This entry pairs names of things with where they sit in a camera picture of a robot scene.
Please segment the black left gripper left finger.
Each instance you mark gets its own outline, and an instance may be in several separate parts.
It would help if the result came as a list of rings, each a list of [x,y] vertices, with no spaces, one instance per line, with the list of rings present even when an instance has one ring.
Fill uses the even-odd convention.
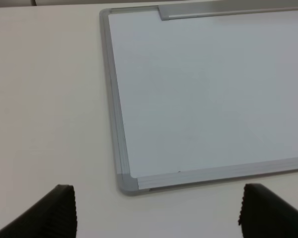
[[[0,229],[0,238],[75,238],[77,214],[72,185],[57,185]]]

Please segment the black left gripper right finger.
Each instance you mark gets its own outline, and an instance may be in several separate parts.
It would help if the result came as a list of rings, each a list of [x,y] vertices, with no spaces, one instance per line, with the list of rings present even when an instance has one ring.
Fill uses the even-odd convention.
[[[248,183],[238,225],[244,238],[298,238],[298,210],[264,185]]]

